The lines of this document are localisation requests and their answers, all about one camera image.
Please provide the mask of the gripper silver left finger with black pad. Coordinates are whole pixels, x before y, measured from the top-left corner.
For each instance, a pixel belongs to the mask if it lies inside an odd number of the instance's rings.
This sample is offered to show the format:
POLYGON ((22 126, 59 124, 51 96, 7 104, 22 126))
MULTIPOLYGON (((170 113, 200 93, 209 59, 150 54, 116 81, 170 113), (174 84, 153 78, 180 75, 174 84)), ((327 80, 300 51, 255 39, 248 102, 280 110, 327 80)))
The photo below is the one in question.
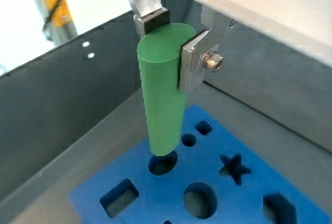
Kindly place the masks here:
POLYGON ((144 37, 156 28, 170 23, 170 11, 161 0, 130 0, 138 34, 144 37))

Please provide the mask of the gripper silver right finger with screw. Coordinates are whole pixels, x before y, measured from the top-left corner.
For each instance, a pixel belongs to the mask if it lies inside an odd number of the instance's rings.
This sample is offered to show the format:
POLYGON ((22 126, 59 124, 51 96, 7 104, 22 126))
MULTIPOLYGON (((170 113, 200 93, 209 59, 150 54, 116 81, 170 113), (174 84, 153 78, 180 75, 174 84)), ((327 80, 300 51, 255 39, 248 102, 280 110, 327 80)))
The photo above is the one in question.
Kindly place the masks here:
POLYGON ((203 83, 205 71, 220 70, 224 58, 219 54, 223 39, 233 28, 236 21, 204 6, 201 22, 207 27, 184 44, 181 50, 180 90, 190 93, 203 83))

